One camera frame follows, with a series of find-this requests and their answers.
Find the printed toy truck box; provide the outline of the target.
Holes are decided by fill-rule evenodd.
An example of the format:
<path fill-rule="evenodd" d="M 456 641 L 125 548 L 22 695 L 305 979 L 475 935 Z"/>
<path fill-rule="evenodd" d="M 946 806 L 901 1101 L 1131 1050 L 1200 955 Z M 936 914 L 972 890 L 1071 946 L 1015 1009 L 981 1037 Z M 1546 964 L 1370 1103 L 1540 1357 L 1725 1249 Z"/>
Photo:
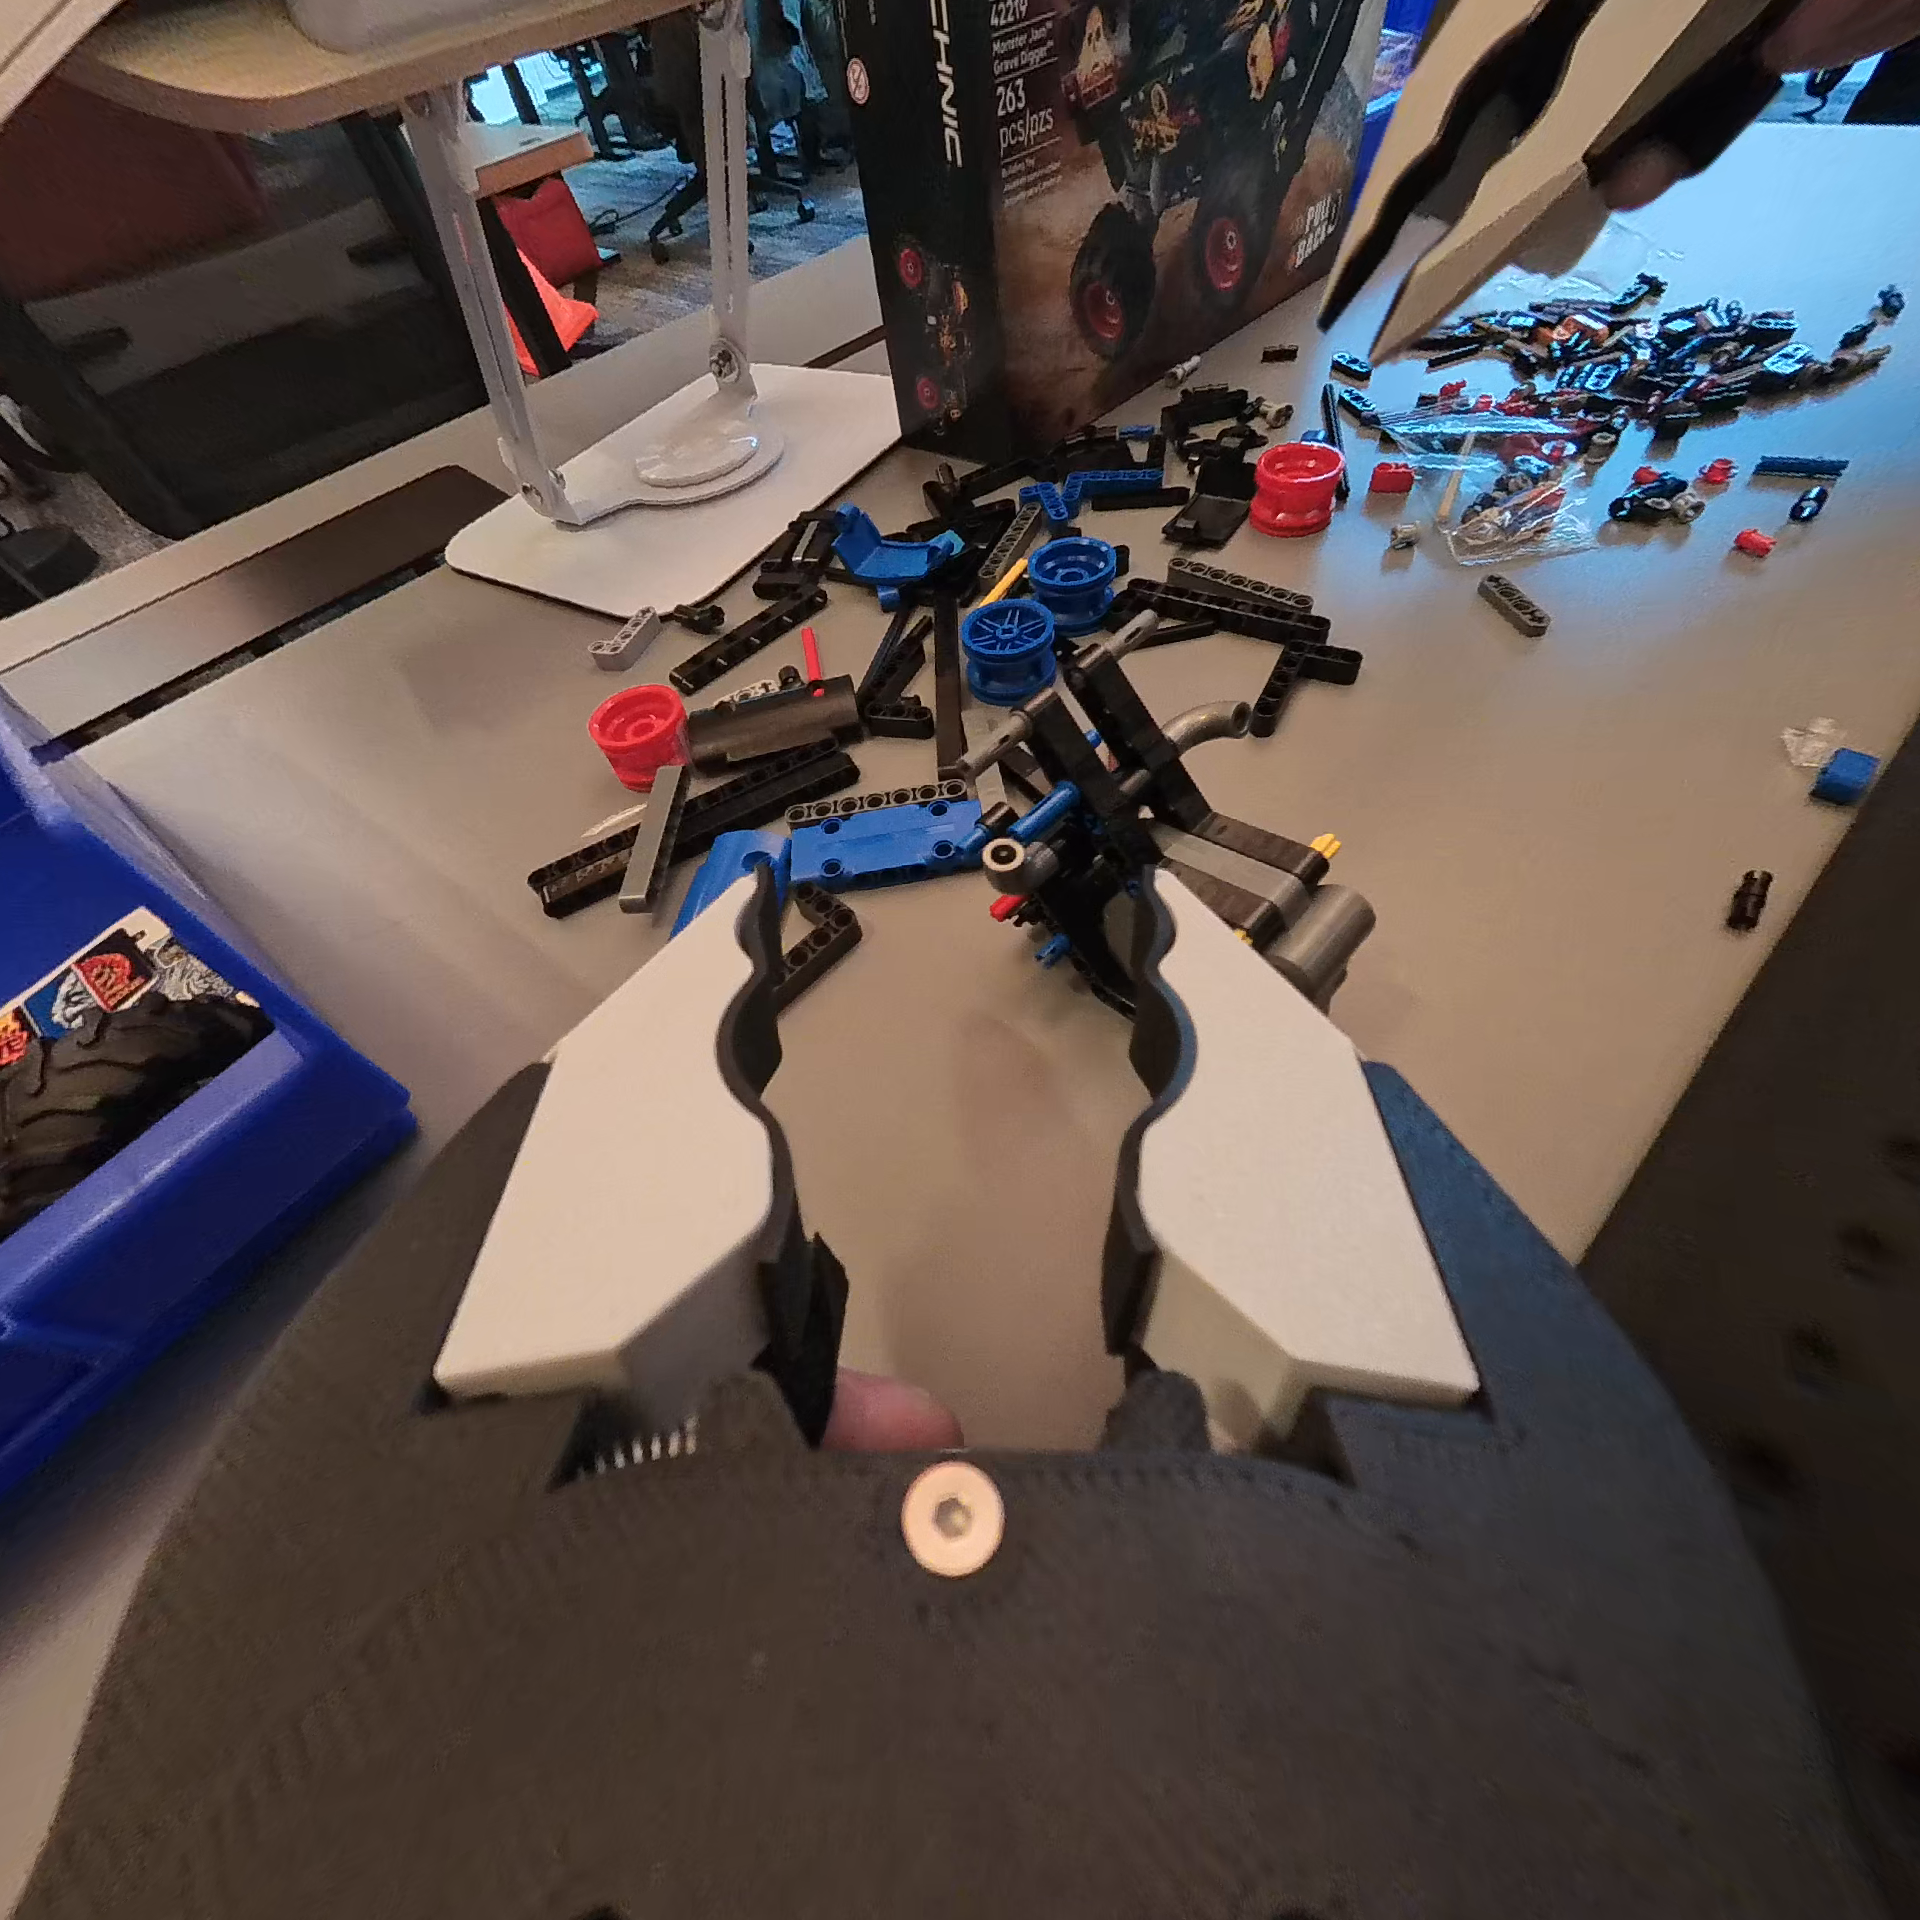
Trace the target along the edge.
<path fill-rule="evenodd" d="M 850 2 L 901 434 L 994 460 L 1331 269 L 1381 2 Z"/>

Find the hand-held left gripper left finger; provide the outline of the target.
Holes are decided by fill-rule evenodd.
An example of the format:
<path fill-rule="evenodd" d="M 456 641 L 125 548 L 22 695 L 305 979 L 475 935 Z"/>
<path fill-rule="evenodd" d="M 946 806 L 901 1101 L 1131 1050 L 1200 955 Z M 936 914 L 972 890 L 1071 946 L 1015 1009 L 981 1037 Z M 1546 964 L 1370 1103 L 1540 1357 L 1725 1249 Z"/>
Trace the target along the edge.
<path fill-rule="evenodd" d="M 434 1363 L 448 1404 L 572 1396 L 650 1437 L 757 1368 L 822 1443 L 849 1282 L 764 1099 L 779 933 L 755 865 L 555 1043 Z"/>

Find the blue spoked toy wheel rim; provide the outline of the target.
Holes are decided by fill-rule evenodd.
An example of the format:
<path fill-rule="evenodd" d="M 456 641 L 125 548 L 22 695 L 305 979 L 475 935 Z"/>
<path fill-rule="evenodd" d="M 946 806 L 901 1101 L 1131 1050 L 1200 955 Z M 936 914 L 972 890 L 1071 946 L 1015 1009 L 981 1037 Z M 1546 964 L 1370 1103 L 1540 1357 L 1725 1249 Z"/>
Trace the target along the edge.
<path fill-rule="evenodd" d="M 961 647 L 972 697 L 991 706 L 1021 706 L 1058 677 L 1054 615 L 1030 596 L 966 611 Z"/>

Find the black toy tire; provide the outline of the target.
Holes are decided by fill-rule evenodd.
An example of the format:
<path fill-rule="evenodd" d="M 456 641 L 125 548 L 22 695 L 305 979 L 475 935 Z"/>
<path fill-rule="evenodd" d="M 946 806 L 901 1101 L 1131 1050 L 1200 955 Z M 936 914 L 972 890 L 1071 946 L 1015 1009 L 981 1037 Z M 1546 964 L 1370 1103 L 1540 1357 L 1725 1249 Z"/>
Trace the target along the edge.
<path fill-rule="evenodd" d="M 104 1166 L 273 1028 L 245 1000 L 147 994 L 28 1043 L 2 1071 L 2 1236 Z"/>

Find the black toy cylinder piece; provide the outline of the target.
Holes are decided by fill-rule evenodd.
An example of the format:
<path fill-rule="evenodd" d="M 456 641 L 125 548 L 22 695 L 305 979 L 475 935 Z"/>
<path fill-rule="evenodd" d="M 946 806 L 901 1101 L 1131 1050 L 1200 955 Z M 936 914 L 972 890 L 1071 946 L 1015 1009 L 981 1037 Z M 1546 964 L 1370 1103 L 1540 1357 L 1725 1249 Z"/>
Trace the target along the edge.
<path fill-rule="evenodd" d="M 845 748 L 864 733 L 849 677 L 789 684 L 753 699 L 727 699 L 686 716 L 692 766 L 718 776 L 764 755 Z"/>

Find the blue toy fender piece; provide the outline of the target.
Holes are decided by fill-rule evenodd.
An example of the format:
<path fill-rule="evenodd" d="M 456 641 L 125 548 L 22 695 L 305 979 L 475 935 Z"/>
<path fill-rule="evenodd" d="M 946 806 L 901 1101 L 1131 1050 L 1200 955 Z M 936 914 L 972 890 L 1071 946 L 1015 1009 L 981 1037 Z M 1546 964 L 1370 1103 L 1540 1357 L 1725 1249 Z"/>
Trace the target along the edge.
<path fill-rule="evenodd" d="M 951 529 L 927 540 L 892 540 L 860 506 L 841 505 L 830 516 L 830 551 L 847 577 L 864 589 L 897 592 L 927 581 L 964 553 L 966 542 Z"/>

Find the clear bag of small parts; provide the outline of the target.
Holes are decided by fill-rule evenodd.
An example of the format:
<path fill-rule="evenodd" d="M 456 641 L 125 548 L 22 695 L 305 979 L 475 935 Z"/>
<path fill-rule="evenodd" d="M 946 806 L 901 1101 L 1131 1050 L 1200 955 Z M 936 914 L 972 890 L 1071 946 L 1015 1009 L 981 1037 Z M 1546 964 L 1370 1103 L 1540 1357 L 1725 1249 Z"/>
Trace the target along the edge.
<path fill-rule="evenodd" d="M 1585 508 L 1589 430 L 1494 407 L 1385 419 L 1379 452 L 1406 463 L 1419 516 L 1462 566 L 1566 557 L 1596 544 Z"/>

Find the red toy wheel rim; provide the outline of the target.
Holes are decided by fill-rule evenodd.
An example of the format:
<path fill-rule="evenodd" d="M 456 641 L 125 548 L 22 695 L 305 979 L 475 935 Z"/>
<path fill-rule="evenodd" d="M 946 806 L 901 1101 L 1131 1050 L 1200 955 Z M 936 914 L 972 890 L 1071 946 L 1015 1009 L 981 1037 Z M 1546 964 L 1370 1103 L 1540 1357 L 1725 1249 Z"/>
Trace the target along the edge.
<path fill-rule="evenodd" d="M 1284 441 L 1254 463 L 1249 525 L 1267 538 L 1308 538 L 1331 523 L 1346 486 L 1344 452 L 1325 441 Z"/>
<path fill-rule="evenodd" d="M 692 763 L 684 699 L 671 684 L 613 692 L 589 716 L 589 738 L 632 792 L 649 792 L 662 770 Z"/>

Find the partly built toy chassis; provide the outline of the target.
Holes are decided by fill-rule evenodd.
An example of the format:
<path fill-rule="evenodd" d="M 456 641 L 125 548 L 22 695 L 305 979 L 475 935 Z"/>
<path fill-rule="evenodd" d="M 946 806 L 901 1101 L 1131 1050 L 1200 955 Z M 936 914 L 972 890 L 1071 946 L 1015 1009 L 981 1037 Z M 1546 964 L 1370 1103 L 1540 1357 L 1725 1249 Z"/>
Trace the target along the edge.
<path fill-rule="evenodd" d="M 1308 843 L 1213 806 L 1187 772 L 1187 753 L 1267 738 L 1299 682 L 1351 684 L 1357 677 L 1357 654 L 1308 634 L 1280 643 L 1254 699 L 1215 701 L 1159 721 L 1125 665 L 1159 635 L 1157 613 L 1140 611 L 1120 630 L 1086 637 L 1067 652 L 1056 682 L 1015 706 L 966 759 L 968 779 L 1017 753 L 1030 755 L 1043 776 L 1043 792 L 1026 809 L 991 804 L 981 813 L 978 864 L 996 893 L 994 918 L 1028 929 L 1041 966 L 1069 968 L 1125 1019 L 1136 1006 L 1135 938 L 1148 877 L 1181 878 L 1239 936 L 1249 908 L 1265 905 L 1237 884 L 1243 854 L 1273 864 L 1295 856 L 1301 873 L 1320 865 Z M 1329 871 L 1293 931 L 1265 950 L 1250 948 L 1329 1011 L 1376 923 L 1372 905 Z"/>

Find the pile of small toy pins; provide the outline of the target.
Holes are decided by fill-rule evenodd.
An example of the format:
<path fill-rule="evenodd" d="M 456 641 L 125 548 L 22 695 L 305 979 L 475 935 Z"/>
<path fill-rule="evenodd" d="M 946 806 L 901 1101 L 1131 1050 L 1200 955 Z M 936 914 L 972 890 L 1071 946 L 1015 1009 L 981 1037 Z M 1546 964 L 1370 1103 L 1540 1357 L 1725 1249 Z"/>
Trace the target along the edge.
<path fill-rule="evenodd" d="M 1366 389 L 1368 361 L 1340 355 L 1331 381 L 1342 424 L 1379 447 L 1385 419 L 1415 411 L 1551 417 L 1589 430 L 1583 463 L 1591 477 L 1634 434 L 1645 435 L 1649 452 L 1677 452 L 1692 432 L 1733 422 L 1752 405 L 1834 392 L 1877 372 L 1890 331 L 1909 306 L 1907 291 L 1886 284 L 1824 349 L 1789 306 L 1729 295 L 1664 305 L 1666 293 L 1662 276 L 1641 273 L 1613 293 L 1563 291 L 1436 323 L 1413 353 L 1424 374 L 1443 379 L 1402 407 Z M 1368 490 L 1413 490 L 1409 467 L 1379 452 Z"/>

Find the blue angled toy beam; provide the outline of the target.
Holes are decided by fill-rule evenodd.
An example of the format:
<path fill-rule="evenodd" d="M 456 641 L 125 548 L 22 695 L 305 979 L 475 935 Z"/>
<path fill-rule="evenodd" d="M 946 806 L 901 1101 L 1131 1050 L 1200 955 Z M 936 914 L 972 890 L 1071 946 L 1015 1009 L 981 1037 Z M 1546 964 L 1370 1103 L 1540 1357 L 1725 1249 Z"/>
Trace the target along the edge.
<path fill-rule="evenodd" d="M 1164 491 L 1159 467 L 1078 467 L 1060 482 L 1028 482 L 1021 486 L 1021 506 L 1037 508 L 1047 523 L 1071 523 L 1080 506 L 1110 499 L 1138 499 Z"/>

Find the person's right hand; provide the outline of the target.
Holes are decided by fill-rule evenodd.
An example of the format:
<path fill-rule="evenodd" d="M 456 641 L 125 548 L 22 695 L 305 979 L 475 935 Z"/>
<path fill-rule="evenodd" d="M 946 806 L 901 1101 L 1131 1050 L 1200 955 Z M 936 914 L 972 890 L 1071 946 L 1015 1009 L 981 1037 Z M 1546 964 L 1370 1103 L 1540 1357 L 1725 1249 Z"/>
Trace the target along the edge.
<path fill-rule="evenodd" d="M 1737 39 L 1725 60 L 1596 161 L 1602 202 L 1617 211 L 1656 200 L 1701 174 L 1759 114 L 1787 75 L 1847 67 L 1912 47 L 1916 2 L 1802 2 Z"/>

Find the black square toy panel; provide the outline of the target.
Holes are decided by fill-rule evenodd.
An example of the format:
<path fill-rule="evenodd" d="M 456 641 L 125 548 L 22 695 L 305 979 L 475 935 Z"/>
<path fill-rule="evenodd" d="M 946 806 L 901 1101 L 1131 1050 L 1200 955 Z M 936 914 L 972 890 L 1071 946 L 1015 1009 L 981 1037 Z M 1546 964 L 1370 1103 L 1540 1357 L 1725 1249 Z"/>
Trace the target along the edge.
<path fill-rule="evenodd" d="M 1243 527 L 1254 491 L 1254 465 L 1243 448 L 1204 448 L 1191 463 L 1191 491 L 1164 521 L 1163 538 L 1181 549 L 1222 549 Z"/>

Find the printed sticker sheet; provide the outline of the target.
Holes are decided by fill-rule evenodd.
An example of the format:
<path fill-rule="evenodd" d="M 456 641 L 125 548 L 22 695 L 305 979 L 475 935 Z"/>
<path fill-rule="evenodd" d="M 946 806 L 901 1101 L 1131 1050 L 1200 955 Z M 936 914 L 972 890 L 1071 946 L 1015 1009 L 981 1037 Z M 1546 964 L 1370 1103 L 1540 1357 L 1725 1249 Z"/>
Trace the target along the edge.
<path fill-rule="evenodd" d="M 2 1065 L 18 1062 L 30 1045 L 82 1030 L 142 998 L 250 1000 L 215 972 L 149 908 L 136 908 L 95 933 L 32 987 L 2 1002 Z"/>

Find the blue curved toy panel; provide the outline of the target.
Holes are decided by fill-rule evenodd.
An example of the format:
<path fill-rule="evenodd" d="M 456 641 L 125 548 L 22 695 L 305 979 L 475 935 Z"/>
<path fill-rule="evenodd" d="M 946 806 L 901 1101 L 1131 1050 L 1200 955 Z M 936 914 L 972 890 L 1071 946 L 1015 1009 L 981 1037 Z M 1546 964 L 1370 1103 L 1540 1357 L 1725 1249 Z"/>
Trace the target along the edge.
<path fill-rule="evenodd" d="M 684 893 L 669 936 L 677 938 L 716 899 L 721 899 L 740 878 L 766 867 L 774 877 L 776 899 L 785 901 L 791 871 L 791 839 L 781 828 L 733 828 L 720 834 L 699 864 Z"/>
<path fill-rule="evenodd" d="M 862 811 L 792 807 L 787 880 L 830 893 L 951 877 L 978 865 L 985 847 L 981 804 L 931 798 Z"/>

